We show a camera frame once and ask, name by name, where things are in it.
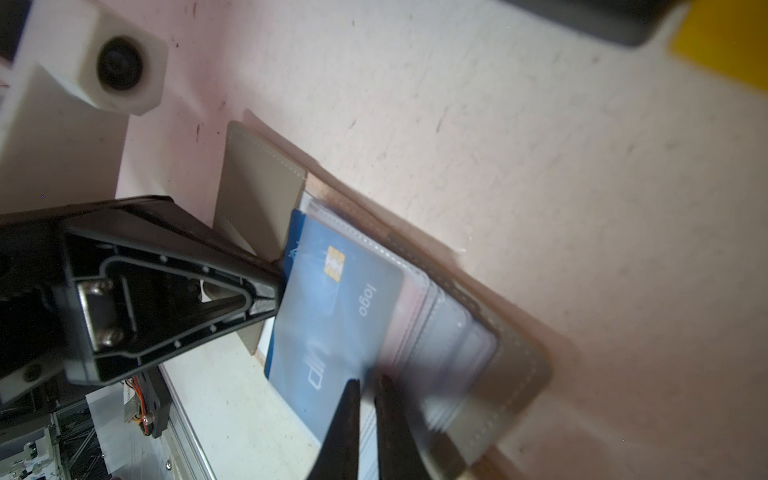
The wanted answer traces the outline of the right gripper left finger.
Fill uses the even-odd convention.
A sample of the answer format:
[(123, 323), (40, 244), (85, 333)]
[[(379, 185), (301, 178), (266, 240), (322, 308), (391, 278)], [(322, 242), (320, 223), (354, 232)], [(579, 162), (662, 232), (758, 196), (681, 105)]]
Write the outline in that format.
[(308, 480), (358, 478), (360, 403), (360, 381), (350, 379)]

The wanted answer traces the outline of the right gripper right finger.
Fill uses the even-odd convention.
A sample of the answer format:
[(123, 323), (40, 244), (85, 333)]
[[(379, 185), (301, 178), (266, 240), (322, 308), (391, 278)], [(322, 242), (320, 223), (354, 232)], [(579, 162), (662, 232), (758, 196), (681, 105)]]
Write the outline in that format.
[(382, 375), (378, 378), (374, 403), (379, 478), (430, 479), (411, 433), (404, 401), (390, 377)]

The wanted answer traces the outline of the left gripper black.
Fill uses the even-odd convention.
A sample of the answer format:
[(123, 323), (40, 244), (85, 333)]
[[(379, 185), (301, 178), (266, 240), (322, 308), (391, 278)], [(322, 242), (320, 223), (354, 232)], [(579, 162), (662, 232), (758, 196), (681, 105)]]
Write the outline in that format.
[(284, 276), (171, 198), (1, 228), (1, 394), (111, 384), (276, 313)]

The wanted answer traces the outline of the grey card holder wallet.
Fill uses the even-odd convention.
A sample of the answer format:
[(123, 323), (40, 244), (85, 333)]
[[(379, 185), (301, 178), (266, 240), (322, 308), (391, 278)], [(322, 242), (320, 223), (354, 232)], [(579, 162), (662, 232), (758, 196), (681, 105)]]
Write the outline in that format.
[[(319, 170), (233, 121), (214, 224), (285, 275), (291, 213), (300, 210), (394, 261), (403, 287), (377, 363), (361, 384), (358, 477), (377, 479), (376, 384), (398, 387), (421, 458), (452, 479), (479, 460), (551, 378), (549, 360), (508, 315), (366, 210)], [(277, 313), (258, 351), (265, 365)]]

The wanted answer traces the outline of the blue credit card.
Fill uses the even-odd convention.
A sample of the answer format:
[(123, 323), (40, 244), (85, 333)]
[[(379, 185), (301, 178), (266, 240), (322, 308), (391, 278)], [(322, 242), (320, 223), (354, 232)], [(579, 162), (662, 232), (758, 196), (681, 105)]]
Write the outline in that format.
[(377, 363), (404, 273), (300, 210), (291, 213), (284, 270), (265, 376), (322, 441), (347, 381), (364, 381)]

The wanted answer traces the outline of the black plastic bin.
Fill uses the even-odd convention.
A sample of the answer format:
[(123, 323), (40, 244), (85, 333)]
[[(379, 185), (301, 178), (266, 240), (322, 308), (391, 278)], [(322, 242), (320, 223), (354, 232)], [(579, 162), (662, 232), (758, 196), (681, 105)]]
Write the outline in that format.
[(511, 0), (509, 4), (591, 37), (634, 48), (650, 39), (678, 1)]

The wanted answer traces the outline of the yellow plastic bin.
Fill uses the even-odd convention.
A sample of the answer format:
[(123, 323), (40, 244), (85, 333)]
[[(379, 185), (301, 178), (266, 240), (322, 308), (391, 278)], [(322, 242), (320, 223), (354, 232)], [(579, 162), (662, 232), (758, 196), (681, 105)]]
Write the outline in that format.
[(670, 50), (696, 65), (767, 90), (767, 2), (697, 0)]

